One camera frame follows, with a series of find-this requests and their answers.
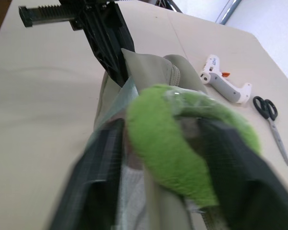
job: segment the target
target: scissor blade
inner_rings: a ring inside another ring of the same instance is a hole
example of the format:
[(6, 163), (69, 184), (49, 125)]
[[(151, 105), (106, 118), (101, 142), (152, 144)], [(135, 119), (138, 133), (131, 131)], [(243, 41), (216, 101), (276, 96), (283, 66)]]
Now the scissor blade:
[(287, 152), (285, 150), (285, 146), (283, 144), (283, 141), (280, 138), (279, 132), (278, 132), (278, 130), (274, 124), (274, 121), (271, 118), (268, 118), (268, 121), (270, 123), (270, 128), (272, 130), (273, 137), (277, 143), (277, 146), (280, 150), (280, 153), (282, 154), (284, 161), (285, 161), (286, 165), (288, 166), (288, 155), (287, 155)]

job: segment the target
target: beige table surface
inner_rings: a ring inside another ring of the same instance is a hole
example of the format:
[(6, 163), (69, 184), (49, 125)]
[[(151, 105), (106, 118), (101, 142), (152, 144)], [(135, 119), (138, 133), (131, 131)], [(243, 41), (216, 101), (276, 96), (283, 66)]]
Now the beige table surface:
[[(0, 30), (0, 230), (47, 227), (93, 130), (104, 70), (83, 31), (74, 32), (69, 23), (26, 29), (18, 15), (19, 5), (57, 3), (14, 0)], [(288, 79), (253, 35), (142, 2), (124, 1), (120, 7), (136, 52), (179, 54), (197, 72), (216, 54), (233, 84), (250, 82), (253, 96), (272, 100), (288, 151)], [(252, 103), (231, 105), (208, 91), (253, 124), (263, 157), (288, 185), (288, 167)]]

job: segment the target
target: black handle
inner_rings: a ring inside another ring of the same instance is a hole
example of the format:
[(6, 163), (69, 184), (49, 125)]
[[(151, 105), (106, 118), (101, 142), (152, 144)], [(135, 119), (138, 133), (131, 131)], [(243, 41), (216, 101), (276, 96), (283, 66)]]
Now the black handle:
[(253, 103), (257, 111), (261, 114), (261, 116), (264, 117), (264, 119), (268, 119), (270, 117), (268, 105), (266, 104), (264, 99), (262, 99), (259, 96), (255, 96), (253, 98)]
[(25, 27), (38, 24), (65, 22), (75, 19), (77, 13), (68, 6), (41, 6), (37, 8), (19, 7), (19, 15)]
[(277, 108), (275, 107), (273, 102), (270, 101), (269, 99), (265, 99), (265, 104), (268, 108), (271, 119), (273, 121), (275, 121), (275, 119), (277, 118), (277, 115), (278, 115)]

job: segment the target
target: green fleece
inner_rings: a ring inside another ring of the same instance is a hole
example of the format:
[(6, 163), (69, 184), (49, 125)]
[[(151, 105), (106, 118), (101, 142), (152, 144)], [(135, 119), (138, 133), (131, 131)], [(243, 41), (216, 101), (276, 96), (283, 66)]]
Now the green fleece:
[(257, 135), (241, 115), (205, 94), (184, 92), (178, 95), (178, 100), (172, 98), (169, 102), (165, 95), (173, 89), (177, 88), (155, 85), (143, 90), (130, 104), (127, 109), (130, 142), (157, 182), (191, 198), (199, 207), (215, 206), (218, 202), (208, 167), (185, 141), (175, 121), (173, 106), (178, 108), (176, 115), (218, 119), (235, 127), (245, 143), (259, 153)]

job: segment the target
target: clear plastic wrap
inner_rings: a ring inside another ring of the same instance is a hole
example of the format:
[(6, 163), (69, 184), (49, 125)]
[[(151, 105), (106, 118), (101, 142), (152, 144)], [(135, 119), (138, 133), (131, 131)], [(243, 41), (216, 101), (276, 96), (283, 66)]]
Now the clear plastic wrap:
[(235, 127), (246, 144), (259, 153), (260, 145), (255, 131), (250, 123), (234, 110), (202, 92), (179, 87), (172, 87), (165, 92), (164, 97), (170, 104), (173, 116), (202, 117), (222, 121)]

